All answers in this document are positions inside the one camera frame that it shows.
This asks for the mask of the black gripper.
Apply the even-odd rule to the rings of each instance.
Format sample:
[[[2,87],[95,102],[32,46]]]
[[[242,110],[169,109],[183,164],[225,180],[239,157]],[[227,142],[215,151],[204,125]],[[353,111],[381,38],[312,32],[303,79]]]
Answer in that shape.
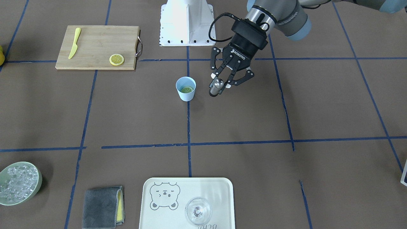
[[[232,71],[245,69],[244,75],[235,79],[235,73],[231,73],[226,80],[225,87],[239,86],[255,76],[250,67],[251,60],[258,50],[263,50],[268,44],[266,32],[257,24],[248,19],[236,20],[231,30],[235,33],[230,43],[224,48],[214,47],[211,50],[210,69],[211,78],[218,77],[225,67]],[[216,66],[218,55],[223,54],[223,63]]]

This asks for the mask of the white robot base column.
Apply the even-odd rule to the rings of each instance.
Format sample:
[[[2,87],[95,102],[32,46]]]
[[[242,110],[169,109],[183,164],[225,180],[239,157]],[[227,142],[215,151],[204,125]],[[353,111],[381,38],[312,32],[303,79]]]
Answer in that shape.
[[[168,0],[160,13],[160,46],[215,45],[214,10],[206,0]]]

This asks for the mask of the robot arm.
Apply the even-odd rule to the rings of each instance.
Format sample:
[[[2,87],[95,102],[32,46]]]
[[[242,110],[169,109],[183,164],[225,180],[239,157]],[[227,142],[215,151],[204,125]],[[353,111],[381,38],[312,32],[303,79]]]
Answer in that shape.
[[[249,0],[246,17],[238,18],[228,12],[216,17],[208,33],[212,32],[217,20],[229,17],[234,20],[231,28],[234,35],[223,40],[229,42],[224,48],[212,48],[212,81],[209,85],[212,96],[254,76],[251,60],[268,44],[268,35],[273,29],[281,31],[292,41],[301,40],[312,28],[311,19],[304,9],[317,9],[327,3],[328,0]]]

